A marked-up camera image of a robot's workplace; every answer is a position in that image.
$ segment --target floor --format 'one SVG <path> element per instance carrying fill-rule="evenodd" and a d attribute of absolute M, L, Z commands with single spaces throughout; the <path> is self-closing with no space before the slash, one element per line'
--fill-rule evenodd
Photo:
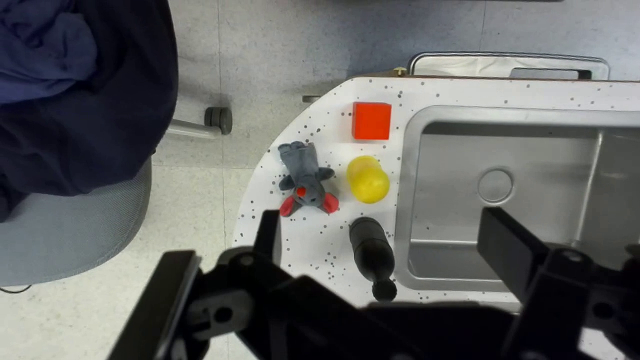
<path fill-rule="evenodd" d="M 275 134 L 355 75 L 386 73 L 422 50 L 602 57 L 613 80 L 640 80 L 640 3 L 563 0 L 170 0 L 180 44 L 176 119 L 230 104 L 232 136 L 170 133 L 153 158 L 150 215 L 107 264 L 22 296 L 0 295 L 0 358 L 106 358 L 156 260 L 195 248 L 203 269 L 230 244 L 252 167 Z M 208 358 L 250 358 L 225 336 Z"/>

